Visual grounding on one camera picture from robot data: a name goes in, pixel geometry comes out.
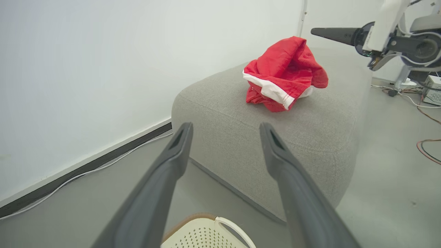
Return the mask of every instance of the white baseboard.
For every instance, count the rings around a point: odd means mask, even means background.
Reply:
[[[59,177],[62,177],[64,175],[66,175],[67,173],[69,173],[71,171],[74,171],[74,170],[78,169],[79,167],[81,167],[81,166],[83,166],[83,165],[85,165],[85,164],[87,164],[89,162],[92,162],[93,160],[95,160],[95,159],[97,159],[97,158],[99,158],[99,157],[101,157],[101,156],[103,156],[103,155],[105,155],[105,154],[107,154],[107,153],[109,153],[109,152],[111,152],[111,151],[113,151],[113,150],[115,150],[115,149],[117,149],[117,148],[119,148],[119,147],[129,143],[129,142],[131,142],[131,141],[134,141],[135,139],[137,139],[139,137],[142,137],[142,136],[150,133],[153,130],[158,129],[158,128],[166,125],[167,123],[170,123],[171,120],[172,120],[171,117],[169,117],[169,118],[167,118],[167,119],[165,119],[165,120],[163,120],[161,122],[156,123],[155,125],[152,125],[152,126],[150,126],[148,128],[145,128],[145,129],[143,129],[143,130],[141,130],[141,131],[139,131],[139,132],[137,132],[137,133],[135,133],[135,134],[133,134],[133,135],[123,139],[123,140],[120,140],[118,142],[110,144],[107,148],[101,149],[101,150],[93,153],[93,155],[91,155],[91,156],[80,158],[78,160],[78,162],[74,162],[74,164],[69,165],[69,166],[65,167],[64,169],[62,169],[62,170],[60,170],[60,171],[58,171],[56,173],[53,173],[52,175],[48,175],[47,177],[41,178],[38,182],[36,182],[36,183],[34,183],[32,185],[28,185],[27,187],[25,187],[24,189],[18,191],[17,193],[12,194],[11,196],[1,200],[0,201],[0,207],[3,207],[6,204],[9,204],[9,203],[19,199],[20,197],[23,197],[23,196],[31,193],[32,191],[34,191],[34,190],[36,190],[36,189],[38,189],[38,188],[40,188],[40,187],[42,187],[42,186],[52,182],[52,181],[54,181],[55,179],[57,179]]]

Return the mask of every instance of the gray upholstered bench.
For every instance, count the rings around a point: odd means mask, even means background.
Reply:
[[[372,74],[353,57],[311,49],[329,86],[299,99],[289,112],[245,103],[246,64],[190,85],[176,97],[172,125],[194,124],[196,165],[270,217],[286,220],[276,182],[266,171],[259,124],[269,122],[333,206],[352,177]]]

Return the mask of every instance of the basket handle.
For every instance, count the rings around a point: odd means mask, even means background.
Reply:
[[[232,221],[222,218],[222,217],[216,217],[216,220],[214,221],[214,225],[220,225],[220,223],[229,226],[231,229],[233,229],[237,234],[239,234],[243,240],[247,243],[249,248],[256,248],[253,241],[250,239],[250,237],[235,223]]]

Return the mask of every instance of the crumpled red fabric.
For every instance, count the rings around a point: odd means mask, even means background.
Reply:
[[[313,87],[328,86],[328,76],[306,40],[295,36],[277,42],[251,61],[243,78],[250,84],[247,103],[263,103],[271,112],[290,110],[299,98],[311,95]]]

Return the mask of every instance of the white plastic basket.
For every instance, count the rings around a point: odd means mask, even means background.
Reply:
[[[256,248],[250,237],[235,223],[212,214],[194,214],[187,217],[163,239],[161,248],[247,248],[223,225],[227,225],[246,242]]]

